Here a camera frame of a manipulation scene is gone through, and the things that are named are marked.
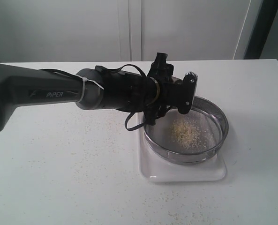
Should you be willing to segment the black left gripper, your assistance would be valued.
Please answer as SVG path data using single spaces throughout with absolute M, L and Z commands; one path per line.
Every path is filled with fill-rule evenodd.
M 166 59 L 166 53 L 158 52 L 150 66 L 147 77 L 154 81 L 157 88 L 150 106 L 158 111 L 175 107 L 179 113 L 187 114 L 192 108 L 198 76 L 188 72 L 183 79 L 174 77 L 174 66 Z

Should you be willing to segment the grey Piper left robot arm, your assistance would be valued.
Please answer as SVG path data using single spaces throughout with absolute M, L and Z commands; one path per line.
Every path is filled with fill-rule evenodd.
M 76 74 L 58 69 L 29 69 L 0 64 L 0 131 L 16 108 L 74 102 L 83 110 L 115 109 L 144 114 L 144 125 L 176 108 L 187 114 L 192 108 L 197 75 L 173 76 L 174 67 L 165 53 L 157 53 L 148 73 L 123 67 L 85 68 Z

